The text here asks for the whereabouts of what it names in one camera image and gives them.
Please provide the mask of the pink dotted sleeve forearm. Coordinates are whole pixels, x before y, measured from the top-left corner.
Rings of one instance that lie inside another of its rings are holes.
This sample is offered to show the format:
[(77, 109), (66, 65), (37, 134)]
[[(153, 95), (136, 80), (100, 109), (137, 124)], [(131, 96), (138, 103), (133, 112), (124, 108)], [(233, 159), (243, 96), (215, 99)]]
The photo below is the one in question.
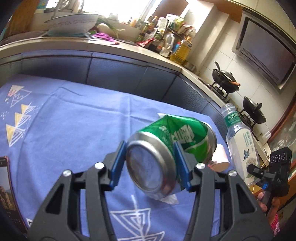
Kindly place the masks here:
[(278, 221), (278, 214), (275, 215), (275, 218), (270, 226), (271, 226), (271, 230), (273, 231), (273, 235), (276, 236), (280, 232), (280, 223)]

